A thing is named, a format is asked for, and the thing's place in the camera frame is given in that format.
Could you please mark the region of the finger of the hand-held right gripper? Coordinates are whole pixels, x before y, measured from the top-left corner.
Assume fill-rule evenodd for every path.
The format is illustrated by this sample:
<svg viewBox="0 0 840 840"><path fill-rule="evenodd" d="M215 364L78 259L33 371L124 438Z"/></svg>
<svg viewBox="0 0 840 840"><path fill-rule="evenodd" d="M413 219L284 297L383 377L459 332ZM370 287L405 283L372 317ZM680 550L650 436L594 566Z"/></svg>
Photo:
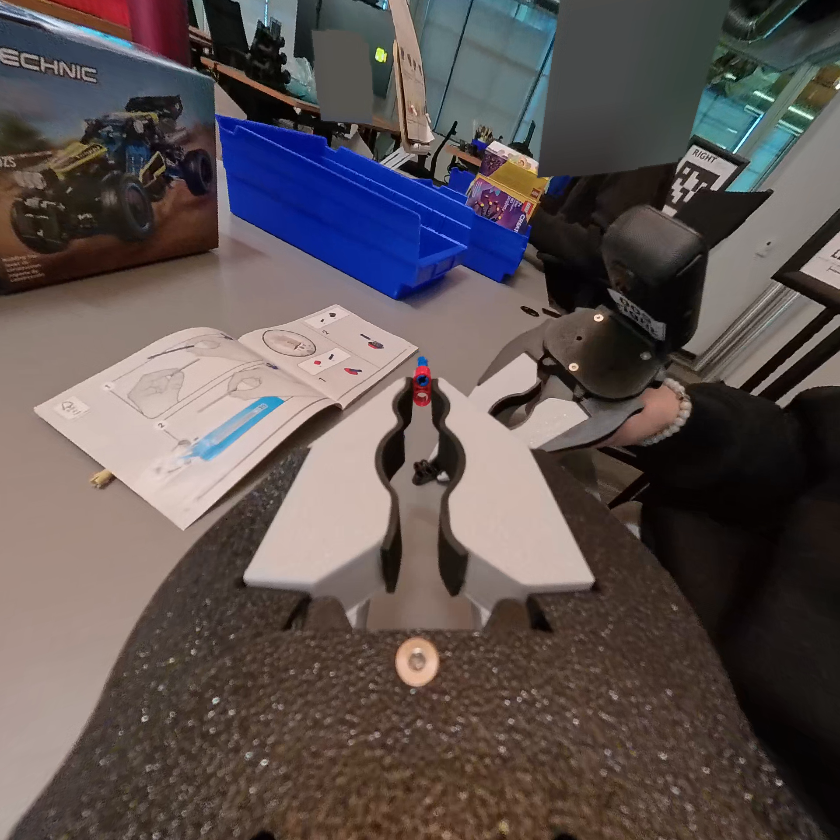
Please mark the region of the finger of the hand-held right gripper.
<svg viewBox="0 0 840 840"><path fill-rule="evenodd" d="M525 406L512 411L501 424L531 451L566 451L592 446L590 434L581 429L590 419L576 402L548 397L534 403L530 413Z"/></svg>
<svg viewBox="0 0 840 840"><path fill-rule="evenodd" d="M537 399L542 388L538 362L527 354L520 354L477 384L469 394L469 401L483 413L504 413Z"/></svg>

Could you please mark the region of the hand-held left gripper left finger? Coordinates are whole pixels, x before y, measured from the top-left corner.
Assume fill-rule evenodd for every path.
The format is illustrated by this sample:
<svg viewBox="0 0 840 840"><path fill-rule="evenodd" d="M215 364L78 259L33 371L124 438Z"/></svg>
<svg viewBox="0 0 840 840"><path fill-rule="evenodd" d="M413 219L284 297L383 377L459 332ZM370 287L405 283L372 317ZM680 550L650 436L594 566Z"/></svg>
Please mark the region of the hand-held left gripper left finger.
<svg viewBox="0 0 840 840"><path fill-rule="evenodd" d="M403 378L309 448L244 573L248 587L332 598L355 629L396 589L403 555L392 479L405 463L413 383Z"/></svg>

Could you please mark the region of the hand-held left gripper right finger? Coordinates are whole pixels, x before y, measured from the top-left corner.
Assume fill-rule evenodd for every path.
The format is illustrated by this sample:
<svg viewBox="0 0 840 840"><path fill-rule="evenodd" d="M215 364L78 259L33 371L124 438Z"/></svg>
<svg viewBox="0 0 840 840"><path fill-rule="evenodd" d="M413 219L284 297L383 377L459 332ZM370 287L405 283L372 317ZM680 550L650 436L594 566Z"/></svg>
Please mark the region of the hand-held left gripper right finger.
<svg viewBox="0 0 840 840"><path fill-rule="evenodd" d="M501 602L591 590L595 576L526 444L445 379L433 380L432 418L448 477L438 569L476 625Z"/></svg>

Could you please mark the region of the person's right forearm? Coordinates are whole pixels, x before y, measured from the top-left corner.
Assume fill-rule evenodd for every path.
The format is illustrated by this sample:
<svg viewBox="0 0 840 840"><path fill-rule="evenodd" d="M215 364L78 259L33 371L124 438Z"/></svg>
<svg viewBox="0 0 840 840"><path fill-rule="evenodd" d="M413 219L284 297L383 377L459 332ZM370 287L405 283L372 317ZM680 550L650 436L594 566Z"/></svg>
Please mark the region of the person's right forearm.
<svg viewBox="0 0 840 840"><path fill-rule="evenodd" d="M674 436L636 448L647 498L710 511L783 508L806 492L838 495L839 389L787 406L724 384L688 388L692 414Z"/></svg>

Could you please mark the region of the purple lego box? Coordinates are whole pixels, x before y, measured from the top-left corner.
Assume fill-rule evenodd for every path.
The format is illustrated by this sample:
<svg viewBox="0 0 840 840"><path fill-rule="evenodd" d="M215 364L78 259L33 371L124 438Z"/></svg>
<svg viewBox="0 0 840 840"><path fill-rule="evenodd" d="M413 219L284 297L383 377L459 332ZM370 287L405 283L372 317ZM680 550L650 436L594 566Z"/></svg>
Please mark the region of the purple lego box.
<svg viewBox="0 0 840 840"><path fill-rule="evenodd" d="M497 140L485 148L478 174L466 193L477 215L520 235L528 235L534 211L551 178L540 177L539 163Z"/></svg>

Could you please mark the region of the lego set box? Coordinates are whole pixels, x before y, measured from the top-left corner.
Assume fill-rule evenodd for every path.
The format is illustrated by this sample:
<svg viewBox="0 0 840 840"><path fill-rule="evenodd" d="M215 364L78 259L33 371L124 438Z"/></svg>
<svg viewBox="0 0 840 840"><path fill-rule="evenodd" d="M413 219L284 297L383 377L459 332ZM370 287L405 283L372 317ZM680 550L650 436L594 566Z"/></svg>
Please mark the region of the lego set box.
<svg viewBox="0 0 840 840"><path fill-rule="evenodd" d="M215 249L214 88L2 3L2 295Z"/></svg>

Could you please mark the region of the person's right hand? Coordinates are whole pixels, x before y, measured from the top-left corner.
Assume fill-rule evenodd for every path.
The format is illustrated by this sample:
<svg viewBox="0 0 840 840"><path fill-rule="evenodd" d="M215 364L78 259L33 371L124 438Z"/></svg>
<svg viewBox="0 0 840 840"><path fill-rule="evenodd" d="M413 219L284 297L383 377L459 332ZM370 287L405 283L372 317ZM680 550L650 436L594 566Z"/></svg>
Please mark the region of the person's right hand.
<svg viewBox="0 0 840 840"><path fill-rule="evenodd" d="M679 418L681 399L666 385L648 388L638 398L643 409L629 417L612 436L601 443L601 446L639 445L664 432Z"/></svg>

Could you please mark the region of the open instruction booklet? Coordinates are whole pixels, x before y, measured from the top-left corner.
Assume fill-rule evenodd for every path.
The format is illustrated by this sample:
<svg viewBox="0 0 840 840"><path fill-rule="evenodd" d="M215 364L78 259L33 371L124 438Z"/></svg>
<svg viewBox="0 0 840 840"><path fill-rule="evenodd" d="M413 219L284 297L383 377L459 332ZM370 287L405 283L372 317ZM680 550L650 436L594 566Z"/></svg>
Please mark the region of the open instruction booklet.
<svg viewBox="0 0 840 840"><path fill-rule="evenodd" d="M34 411L186 529L307 421L343 410L416 352L335 304L237 339L172 333Z"/></svg>

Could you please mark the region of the blue storage bin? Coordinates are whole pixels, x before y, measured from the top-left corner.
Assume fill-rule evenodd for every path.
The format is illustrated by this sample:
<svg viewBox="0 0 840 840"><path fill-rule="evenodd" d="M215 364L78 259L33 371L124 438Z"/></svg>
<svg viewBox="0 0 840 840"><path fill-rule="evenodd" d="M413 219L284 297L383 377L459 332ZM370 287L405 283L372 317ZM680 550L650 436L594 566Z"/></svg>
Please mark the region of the blue storage bin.
<svg viewBox="0 0 840 840"><path fill-rule="evenodd" d="M474 177L473 173L457 168L452 169L448 175L447 188L466 206L466 193ZM463 264L484 277L502 282L519 267L530 230L527 236L514 233L480 217L471 207L467 207L473 211L476 219L471 226Z"/></svg>
<svg viewBox="0 0 840 840"><path fill-rule="evenodd" d="M230 212L402 300L464 263L469 209L318 135L217 115Z"/></svg>

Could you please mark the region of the black framed tag sign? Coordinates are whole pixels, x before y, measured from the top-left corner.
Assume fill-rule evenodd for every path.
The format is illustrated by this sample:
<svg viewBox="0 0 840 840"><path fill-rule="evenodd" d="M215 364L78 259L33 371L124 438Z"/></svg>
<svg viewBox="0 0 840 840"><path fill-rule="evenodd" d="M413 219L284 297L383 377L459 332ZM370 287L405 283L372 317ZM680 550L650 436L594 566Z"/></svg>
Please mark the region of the black framed tag sign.
<svg viewBox="0 0 840 840"><path fill-rule="evenodd" d="M839 313L838 210L773 273L772 280Z"/></svg>
<svg viewBox="0 0 840 840"><path fill-rule="evenodd" d="M662 212L695 230L709 250L732 236L773 194L730 189L749 158L697 135L675 169Z"/></svg>

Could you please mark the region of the wooden workbench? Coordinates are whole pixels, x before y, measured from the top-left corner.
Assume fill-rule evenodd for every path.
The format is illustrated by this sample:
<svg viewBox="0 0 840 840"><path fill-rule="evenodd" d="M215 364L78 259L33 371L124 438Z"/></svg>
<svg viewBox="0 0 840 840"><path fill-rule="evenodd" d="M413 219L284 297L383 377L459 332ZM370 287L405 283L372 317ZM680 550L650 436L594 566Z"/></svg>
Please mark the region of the wooden workbench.
<svg viewBox="0 0 840 840"><path fill-rule="evenodd" d="M390 122L389 120L384 119L383 117L380 117L378 115L374 115L372 120L367 122L356 122L353 120L337 121L326 119L322 116L321 109L316 104L312 104L307 101L294 98L284 92L276 90L272 87L268 87L267 85L257 80L247 77L242 70L238 70L231 66L225 65L224 63L219 62L215 59L202 57L200 61L202 66L210 71L210 74L214 79L223 77L227 80L235 81L239 85L246 86L250 90L257 92L263 97L268 97L271 100L281 102L285 107L292 109L295 112L305 112L307 115L311 116L312 118L318 120L321 123L326 123L328 125L355 124L364 137L367 137L368 135L373 137L376 134L384 133L390 135L395 140L400 139L399 126L396 123Z"/></svg>

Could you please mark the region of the maroon cylinder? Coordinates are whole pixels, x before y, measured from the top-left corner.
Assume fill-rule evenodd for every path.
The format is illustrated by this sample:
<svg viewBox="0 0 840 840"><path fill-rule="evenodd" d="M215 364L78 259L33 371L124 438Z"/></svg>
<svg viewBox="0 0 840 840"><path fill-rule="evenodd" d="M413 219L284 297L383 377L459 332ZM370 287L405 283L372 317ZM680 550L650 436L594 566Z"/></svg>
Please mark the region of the maroon cylinder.
<svg viewBox="0 0 840 840"><path fill-rule="evenodd" d="M127 1L132 40L184 67L192 63L187 1Z"/></svg>

